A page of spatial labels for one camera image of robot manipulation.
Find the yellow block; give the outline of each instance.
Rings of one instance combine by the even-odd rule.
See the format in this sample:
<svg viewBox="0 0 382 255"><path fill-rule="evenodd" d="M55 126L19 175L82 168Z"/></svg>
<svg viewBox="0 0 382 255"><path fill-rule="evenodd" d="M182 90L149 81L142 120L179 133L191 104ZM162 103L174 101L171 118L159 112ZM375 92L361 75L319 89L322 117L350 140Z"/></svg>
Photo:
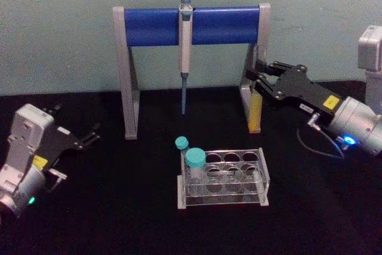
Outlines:
<svg viewBox="0 0 382 255"><path fill-rule="evenodd" d="M331 109L333 110L335 108L335 106L338 104L338 102L340 101L339 98L337 97L334 97L333 95L330 95L323 103L323 105L325 107L327 107L328 109Z"/></svg>
<svg viewBox="0 0 382 255"><path fill-rule="evenodd" d="M42 158L41 156L35 155L33 157L33 164L39 169L42 170L43 167L48 163L48 160Z"/></svg>
<svg viewBox="0 0 382 255"><path fill-rule="evenodd" d="M259 93L252 93L248 113L248 129L251 134L257 134L261 131L260 121L262 104L263 97Z"/></svg>

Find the plastic vial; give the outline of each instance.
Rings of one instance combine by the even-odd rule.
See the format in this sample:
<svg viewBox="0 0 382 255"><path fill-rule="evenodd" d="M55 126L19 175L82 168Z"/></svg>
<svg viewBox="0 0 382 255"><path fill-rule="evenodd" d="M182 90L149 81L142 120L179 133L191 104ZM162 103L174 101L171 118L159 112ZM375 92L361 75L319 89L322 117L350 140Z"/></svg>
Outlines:
<svg viewBox="0 0 382 255"><path fill-rule="evenodd" d="M175 140L175 145L177 146L177 149L180 150L182 155L186 157L186 152L190 149L189 147L189 141L186 137L177 137Z"/></svg>
<svg viewBox="0 0 382 255"><path fill-rule="evenodd" d="M191 148L186 152L186 164L190 169L191 179L201 180L205 165L205 152L200 148Z"/></svg>

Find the blue led light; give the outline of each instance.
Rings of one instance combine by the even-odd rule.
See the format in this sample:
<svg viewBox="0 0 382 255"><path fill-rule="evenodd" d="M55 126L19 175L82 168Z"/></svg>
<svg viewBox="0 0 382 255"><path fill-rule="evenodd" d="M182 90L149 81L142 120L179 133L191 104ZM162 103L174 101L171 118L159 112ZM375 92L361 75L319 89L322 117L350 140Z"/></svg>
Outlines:
<svg viewBox="0 0 382 255"><path fill-rule="evenodd" d="M349 137L349 136L344 137L344 141L345 141L348 145L353 145L353 144L356 143L356 140L353 139L352 137Z"/></svg>

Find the blue roller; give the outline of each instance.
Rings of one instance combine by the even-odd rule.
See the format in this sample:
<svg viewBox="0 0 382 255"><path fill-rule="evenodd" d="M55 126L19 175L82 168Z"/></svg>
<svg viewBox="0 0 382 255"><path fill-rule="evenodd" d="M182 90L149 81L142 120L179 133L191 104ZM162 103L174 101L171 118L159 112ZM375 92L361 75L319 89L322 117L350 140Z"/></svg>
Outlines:
<svg viewBox="0 0 382 255"><path fill-rule="evenodd" d="M192 44L240 44L257 42L258 7L195 8ZM126 9L127 44L133 46L178 45L178 9Z"/></svg>

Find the cable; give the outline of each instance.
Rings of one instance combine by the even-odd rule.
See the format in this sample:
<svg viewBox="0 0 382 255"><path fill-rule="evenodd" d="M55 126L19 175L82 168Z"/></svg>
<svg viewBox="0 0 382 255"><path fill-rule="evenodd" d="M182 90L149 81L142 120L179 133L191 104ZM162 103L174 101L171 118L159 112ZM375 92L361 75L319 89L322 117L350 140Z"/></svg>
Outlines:
<svg viewBox="0 0 382 255"><path fill-rule="evenodd" d="M299 129L299 128L297 129L297 138L298 138L298 141L301 143L301 145L302 145L304 148L306 148L307 150L309 150L309 151L311 151L311 152L317 153L317 154L319 154L319 155L325 155L325 156L328 156L328 157L330 157L330 158L340 158L340 159L344 159L344 158L345 158L345 155L344 155L344 153L342 152L342 150L340 149L340 147L338 146L338 144L336 144L336 142L333 141L333 139L331 139L330 136L328 136L324 131L319 130L319 132L320 132L321 134L323 134L323 135L326 137L326 139L328 139L328 140L332 143L332 145L336 148L336 150L338 151L338 153L339 153L341 156L338 156L338 155L332 155L332 154L330 154L330 153L326 153L326 152L321 152L321 151L319 151L319 150L312 149L311 147L307 146L307 145L303 142L303 140L301 139L301 136L300 136L300 129Z"/></svg>

